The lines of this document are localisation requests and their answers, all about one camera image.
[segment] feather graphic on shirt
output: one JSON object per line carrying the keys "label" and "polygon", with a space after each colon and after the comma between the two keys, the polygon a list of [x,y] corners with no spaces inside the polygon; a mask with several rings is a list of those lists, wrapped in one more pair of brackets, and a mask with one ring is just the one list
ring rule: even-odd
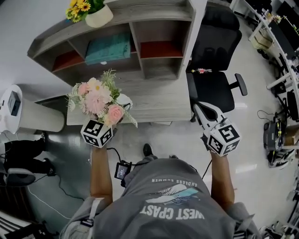
{"label": "feather graphic on shirt", "polygon": [[159,191],[162,196],[146,200],[147,203],[181,204],[190,200],[193,194],[198,193],[194,188],[187,188],[183,184]]}

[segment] gray floor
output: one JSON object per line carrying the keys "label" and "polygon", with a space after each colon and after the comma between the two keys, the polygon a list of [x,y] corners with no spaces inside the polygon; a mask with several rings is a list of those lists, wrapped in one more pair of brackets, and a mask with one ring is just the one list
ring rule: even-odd
{"label": "gray floor", "polygon": [[[233,89],[235,110],[227,116],[239,127],[243,136],[236,151],[229,154],[230,171],[235,188],[235,201],[244,202],[249,213],[255,214],[254,221],[258,227],[269,225],[277,219],[284,220],[292,203],[286,201],[288,192],[294,182],[296,162],[283,170],[270,169],[267,165],[263,149],[263,124],[265,120],[257,117],[258,110],[273,113],[278,102],[266,85],[274,81],[273,69],[268,62],[253,49],[248,41],[251,29],[240,21],[242,39],[236,48],[226,75],[230,83],[234,82],[234,74],[240,73],[247,85],[248,96],[242,97],[238,89]],[[54,101],[51,107],[66,112],[66,100]],[[90,158],[89,146],[80,135],[81,127],[66,127],[59,134],[49,134],[49,148],[38,159],[48,157],[62,178],[62,187],[67,193],[77,197],[89,195]],[[210,156],[200,137],[202,129],[197,123],[173,122],[170,126],[143,123],[138,129],[133,125],[118,126],[118,133],[109,143],[117,148],[122,159],[137,162],[142,158],[142,146],[149,142],[155,154],[168,157],[176,154],[180,159],[193,165],[203,174]],[[7,134],[10,140],[16,137]],[[39,135],[18,134],[20,140],[38,139]],[[110,172],[112,175],[114,200],[123,192],[120,181],[113,178],[118,161],[115,152],[108,152]],[[211,169],[208,170],[204,182],[211,187]],[[58,177],[44,178],[29,186],[31,192],[41,200],[56,208],[70,218],[81,205],[79,199],[66,196],[58,187]],[[46,220],[51,232],[60,231],[67,219],[29,195],[37,219]]]}

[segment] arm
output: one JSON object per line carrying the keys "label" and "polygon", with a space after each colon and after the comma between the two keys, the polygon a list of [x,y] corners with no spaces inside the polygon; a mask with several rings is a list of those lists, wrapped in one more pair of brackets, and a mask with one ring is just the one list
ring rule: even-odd
{"label": "arm", "polygon": [[235,192],[230,179],[228,159],[211,152],[212,198],[226,211],[235,202]]}
{"label": "arm", "polygon": [[107,205],[113,202],[112,181],[106,147],[93,147],[90,191],[92,197],[105,198]]}

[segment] white machine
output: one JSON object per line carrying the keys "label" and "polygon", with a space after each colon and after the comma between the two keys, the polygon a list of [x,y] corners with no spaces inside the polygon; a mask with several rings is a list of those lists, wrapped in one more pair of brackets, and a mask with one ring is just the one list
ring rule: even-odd
{"label": "white machine", "polygon": [[197,102],[193,109],[199,124],[204,128],[202,140],[210,150],[224,156],[237,148],[242,138],[241,134],[218,107],[206,102]]}

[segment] chair armrest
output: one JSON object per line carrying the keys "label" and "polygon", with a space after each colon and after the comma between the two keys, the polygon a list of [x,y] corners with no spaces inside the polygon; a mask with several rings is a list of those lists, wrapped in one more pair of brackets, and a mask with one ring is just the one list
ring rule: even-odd
{"label": "chair armrest", "polygon": [[245,82],[244,82],[242,76],[240,74],[236,73],[235,78],[237,79],[237,81],[230,84],[229,87],[231,89],[239,87],[241,94],[243,96],[246,96],[248,93],[247,93],[247,88],[246,88],[246,85],[245,85]]}

